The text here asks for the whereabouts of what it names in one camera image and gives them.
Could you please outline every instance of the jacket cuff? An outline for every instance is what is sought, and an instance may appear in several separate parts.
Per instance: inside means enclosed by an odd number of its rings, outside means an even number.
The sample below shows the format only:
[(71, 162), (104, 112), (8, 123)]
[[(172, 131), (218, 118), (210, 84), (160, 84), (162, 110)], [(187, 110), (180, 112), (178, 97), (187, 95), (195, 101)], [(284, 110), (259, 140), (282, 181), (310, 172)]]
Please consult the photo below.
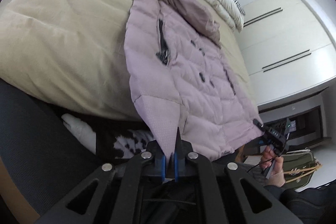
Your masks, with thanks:
[(271, 176), (267, 181), (266, 185), (274, 185), (281, 187), (286, 183), (285, 176), (284, 176), (284, 171), (281, 170), (279, 173)]

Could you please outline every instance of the jacket pocket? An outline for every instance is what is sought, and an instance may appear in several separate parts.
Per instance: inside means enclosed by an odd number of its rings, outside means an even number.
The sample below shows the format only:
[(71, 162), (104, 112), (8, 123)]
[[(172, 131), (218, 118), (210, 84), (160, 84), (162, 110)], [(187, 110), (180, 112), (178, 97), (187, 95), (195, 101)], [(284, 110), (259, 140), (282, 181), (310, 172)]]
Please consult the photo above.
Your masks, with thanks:
[(163, 36), (163, 21), (161, 19), (159, 19), (159, 44), (160, 51), (156, 53), (156, 56), (165, 66), (167, 66), (170, 58), (170, 51), (168, 44)]

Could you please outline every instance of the pink puffer jacket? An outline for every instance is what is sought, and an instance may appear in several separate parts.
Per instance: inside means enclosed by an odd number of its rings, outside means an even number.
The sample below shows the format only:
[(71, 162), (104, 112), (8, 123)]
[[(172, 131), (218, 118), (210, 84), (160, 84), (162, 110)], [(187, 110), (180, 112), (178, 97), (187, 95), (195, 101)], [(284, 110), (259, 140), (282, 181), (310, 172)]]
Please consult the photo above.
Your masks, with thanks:
[(134, 0), (125, 53), (134, 105), (166, 157), (176, 131), (211, 160), (261, 136), (260, 120), (196, 0)]

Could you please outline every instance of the cabinet door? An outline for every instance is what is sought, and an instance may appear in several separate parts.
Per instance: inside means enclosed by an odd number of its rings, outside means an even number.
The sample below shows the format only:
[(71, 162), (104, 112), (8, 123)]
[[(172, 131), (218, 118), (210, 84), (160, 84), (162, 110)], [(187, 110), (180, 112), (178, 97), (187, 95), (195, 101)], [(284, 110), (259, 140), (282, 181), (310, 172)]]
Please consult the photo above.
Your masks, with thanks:
[(250, 76), (257, 105), (274, 102), (332, 80), (336, 75), (336, 50), (333, 44), (310, 55)]
[(322, 25), (308, 22), (300, 28), (289, 28), (241, 51), (248, 74), (267, 70), (299, 58), (301, 53), (312, 52), (331, 43)]
[(301, 0), (256, 0), (244, 6), (245, 22), (258, 17), (262, 14), (268, 13), (274, 9), (285, 9), (289, 6), (301, 3)]
[(245, 27), (236, 33), (240, 50), (282, 35), (289, 29), (300, 29), (317, 21), (313, 13), (304, 3), (297, 3), (284, 8), (282, 12), (266, 17)]

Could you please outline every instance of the bed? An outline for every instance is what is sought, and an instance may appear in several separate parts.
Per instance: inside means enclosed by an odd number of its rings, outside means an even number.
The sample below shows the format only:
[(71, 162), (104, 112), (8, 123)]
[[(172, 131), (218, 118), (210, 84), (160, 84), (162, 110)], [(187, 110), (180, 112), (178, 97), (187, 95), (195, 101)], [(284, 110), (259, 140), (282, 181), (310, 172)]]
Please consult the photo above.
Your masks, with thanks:
[[(222, 49), (254, 102), (234, 34), (220, 23)], [(139, 119), (123, 42), (133, 0), (2, 0), (0, 78), (45, 102), (100, 117)]]

